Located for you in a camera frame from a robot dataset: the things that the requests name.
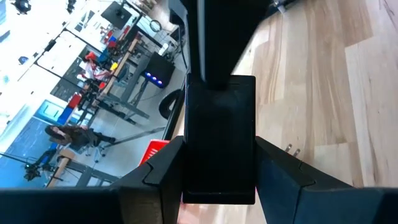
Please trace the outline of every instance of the wooden table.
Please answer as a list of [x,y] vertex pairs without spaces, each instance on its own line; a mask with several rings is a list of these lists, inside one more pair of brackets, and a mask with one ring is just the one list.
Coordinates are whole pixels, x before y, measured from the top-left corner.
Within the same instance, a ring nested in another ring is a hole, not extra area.
[[75,153],[73,153],[71,150],[69,149],[62,149],[60,151],[59,156],[63,156],[63,158],[60,160],[60,162],[58,162],[57,164],[57,171],[54,173],[54,178],[50,181],[50,183],[47,185],[47,187],[54,187],[55,184],[57,183],[57,178],[60,178],[63,171],[65,170],[66,166],[68,165],[68,162],[70,160],[73,160],[73,158],[75,157]]
[[113,83],[116,80],[116,77],[119,75],[120,71],[122,70],[124,64],[126,63],[127,59],[131,56],[131,52],[134,49],[134,47],[137,45],[138,43],[138,38],[136,37],[130,44],[129,49],[127,50],[127,53],[123,56],[123,58],[120,60],[119,65],[117,67],[117,69],[113,70],[111,72],[111,74],[113,75],[111,77],[111,79],[109,80],[108,84],[106,85],[106,87],[103,89],[103,91],[101,91],[101,93],[97,96],[97,100],[95,100],[93,102],[93,106],[97,106],[98,105],[98,100],[102,100],[111,90]]

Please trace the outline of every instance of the black cable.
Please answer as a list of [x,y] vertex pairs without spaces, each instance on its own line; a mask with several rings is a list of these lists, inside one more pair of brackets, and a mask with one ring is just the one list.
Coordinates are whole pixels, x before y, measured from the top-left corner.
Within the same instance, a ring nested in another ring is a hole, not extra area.
[[65,169],[65,171],[67,171],[68,173],[70,173],[72,176],[76,177],[77,179],[79,179],[79,177],[77,177],[75,174],[72,174],[72,172],[70,172],[68,169]]
[[141,102],[141,101],[144,101],[144,100],[149,100],[149,99],[152,99],[153,97],[155,97],[155,96],[158,96],[159,94],[161,94],[163,91],[164,91],[164,89],[163,89],[163,90],[160,90],[158,93],[154,94],[154,95],[153,95],[153,96],[151,96],[151,97],[148,97],[148,98],[146,98],[146,99],[143,99],[143,100],[139,100],[139,102]]
[[183,46],[182,46],[182,32],[181,32],[181,26],[178,27],[178,39],[180,40],[180,47],[181,47],[182,60],[184,61],[185,68],[188,70],[188,65],[187,65],[187,61],[185,60],[184,49],[183,49]]

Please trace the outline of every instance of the chair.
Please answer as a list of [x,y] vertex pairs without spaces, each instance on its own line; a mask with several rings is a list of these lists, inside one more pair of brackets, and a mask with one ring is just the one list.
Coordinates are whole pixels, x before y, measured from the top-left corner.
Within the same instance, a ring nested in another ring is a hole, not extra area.
[[174,90],[173,92],[169,93],[159,104],[159,112],[160,115],[164,119],[169,119],[172,110],[170,109],[173,102],[175,102],[180,95],[181,90]]
[[116,78],[118,82],[114,83],[114,85],[122,87],[126,86],[129,75],[130,75],[130,65],[125,64],[123,65],[122,69],[119,72],[119,75]]

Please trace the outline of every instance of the stool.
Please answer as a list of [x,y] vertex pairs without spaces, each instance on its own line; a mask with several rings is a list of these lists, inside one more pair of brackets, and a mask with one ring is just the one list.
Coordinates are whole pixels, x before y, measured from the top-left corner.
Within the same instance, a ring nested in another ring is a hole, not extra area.
[[81,154],[85,152],[86,156],[91,156],[91,153],[93,150],[95,150],[95,155],[94,155],[94,162],[99,163],[102,157],[106,156],[106,153],[108,153],[108,148],[105,148],[101,146],[101,143],[98,146],[93,146],[91,144],[87,144],[83,147],[76,147],[73,145],[69,145],[69,148],[74,150],[75,152]]

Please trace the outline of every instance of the floor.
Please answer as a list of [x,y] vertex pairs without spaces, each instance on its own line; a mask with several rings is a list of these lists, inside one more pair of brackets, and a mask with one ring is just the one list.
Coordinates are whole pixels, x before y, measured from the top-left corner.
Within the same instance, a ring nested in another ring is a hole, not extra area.
[[[182,86],[185,79],[186,69],[183,67],[181,55],[176,58],[175,66],[176,69],[173,72],[172,79],[166,88],[160,89],[154,84],[148,83],[147,88],[142,95],[137,107],[147,113],[149,115],[149,119],[135,115],[132,118],[137,122],[137,125],[132,125],[105,110],[99,110],[91,128],[94,128],[95,131],[101,132],[104,135],[115,137],[117,141],[142,134],[146,131],[162,127],[164,128],[167,125],[167,120],[160,115],[158,107],[160,101],[166,95],[174,90],[180,89]],[[139,79],[139,83],[131,94],[130,100],[132,100],[136,95],[141,82],[143,81],[144,79],[141,77]],[[111,92],[116,96],[120,96],[123,93],[123,89],[114,86],[114,88],[111,89]],[[127,109],[118,108],[118,106],[116,106],[116,109],[124,111],[126,114],[130,114]],[[94,162],[94,152],[91,153],[91,156],[86,156],[85,153],[76,154],[74,160],[107,174],[122,177],[139,165],[150,140],[162,139],[163,133],[164,130],[158,130],[156,133],[144,134],[142,137],[132,141],[111,146],[106,157],[101,158],[99,163]],[[81,174],[78,172],[66,170],[62,175],[62,179],[64,181],[57,182],[57,186],[76,186],[79,176],[81,176]],[[89,186],[95,184],[96,179],[91,178]]]
[[[257,135],[355,187],[398,187],[397,40],[395,0],[302,0],[263,21],[234,71],[256,77]],[[258,201],[180,212],[180,223],[265,222]]]

